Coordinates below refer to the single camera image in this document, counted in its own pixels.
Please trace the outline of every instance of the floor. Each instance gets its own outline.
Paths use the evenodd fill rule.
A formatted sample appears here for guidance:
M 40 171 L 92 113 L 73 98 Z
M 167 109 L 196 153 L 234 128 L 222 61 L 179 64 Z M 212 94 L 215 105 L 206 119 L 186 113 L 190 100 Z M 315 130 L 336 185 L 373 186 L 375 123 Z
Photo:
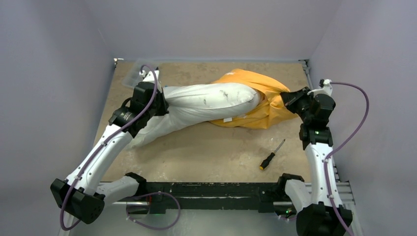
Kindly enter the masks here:
M 132 96 L 132 89 L 121 84 L 132 62 L 119 62 L 100 121 L 96 140 L 108 119 L 122 102 Z M 163 63 L 163 86 L 205 84 L 219 79 L 235 68 L 270 76 L 290 90 L 307 86 L 298 63 Z M 268 130 L 223 128 L 208 122 L 160 137 L 154 142 L 124 150 L 106 172 L 103 181 L 114 181 L 135 172 L 148 181 L 177 182 L 276 182 L 282 173 L 301 175 L 310 182 L 308 162 L 298 139 L 301 120 L 295 118 Z M 286 142 L 264 171 L 259 164 L 283 140 Z

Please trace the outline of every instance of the yellow cloth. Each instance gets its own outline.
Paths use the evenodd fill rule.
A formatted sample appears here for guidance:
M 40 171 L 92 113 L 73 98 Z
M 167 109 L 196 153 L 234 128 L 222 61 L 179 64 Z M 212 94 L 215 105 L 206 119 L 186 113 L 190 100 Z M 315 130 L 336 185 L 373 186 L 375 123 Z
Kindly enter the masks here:
M 268 129 L 274 124 L 284 120 L 296 118 L 297 115 L 284 107 L 280 93 L 290 90 L 275 79 L 255 72 L 234 69 L 227 73 L 217 83 L 240 83 L 249 86 L 263 95 L 259 105 L 244 117 L 235 117 L 232 121 L 224 122 L 222 119 L 210 121 L 223 127 L 247 127 L 252 129 Z

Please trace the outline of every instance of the screwdriver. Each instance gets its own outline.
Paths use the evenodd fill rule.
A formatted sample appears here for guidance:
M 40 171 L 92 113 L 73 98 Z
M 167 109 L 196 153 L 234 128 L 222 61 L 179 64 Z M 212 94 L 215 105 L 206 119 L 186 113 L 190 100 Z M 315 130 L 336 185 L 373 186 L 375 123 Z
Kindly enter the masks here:
M 275 149 L 275 151 L 271 152 L 271 154 L 261 163 L 261 165 L 259 166 L 259 169 L 264 170 L 269 165 L 272 158 L 275 156 L 276 152 L 281 148 L 284 142 L 285 142 L 285 139 L 280 143 L 280 145 Z

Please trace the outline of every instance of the dark stain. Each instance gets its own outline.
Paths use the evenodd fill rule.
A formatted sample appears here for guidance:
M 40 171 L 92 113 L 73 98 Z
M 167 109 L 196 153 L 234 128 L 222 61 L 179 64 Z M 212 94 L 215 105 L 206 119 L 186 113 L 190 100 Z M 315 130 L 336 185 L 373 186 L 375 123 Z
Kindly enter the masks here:
M 229 95 L 225 91 L 223 91 L 223 90 L 221 90 L 220 92 L 222 92 L 223 93 L 223 96 L 225 96 L 226 100 L 229 101 Z

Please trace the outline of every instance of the gray wall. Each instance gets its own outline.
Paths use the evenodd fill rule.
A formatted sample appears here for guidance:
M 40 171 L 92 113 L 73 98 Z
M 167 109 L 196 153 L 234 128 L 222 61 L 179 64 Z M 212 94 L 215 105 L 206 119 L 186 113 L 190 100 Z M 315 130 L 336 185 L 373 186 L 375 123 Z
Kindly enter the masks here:
M 115 57 L 310 58 L 341 0 L 86 0 Z
M 0 4 L 0 235 L 57 235 L 49 186 L 92 147 L 114 62 L 82 0 Z
M 312 80 L 364 88 L 370 113 L 336 162 L 350 180 L 364 235 L 416 235 L 415 0 L 345 0 L 311 58 Z M 331 128 L 336 145 L 359 123 L 364 99 L 334 86 Z

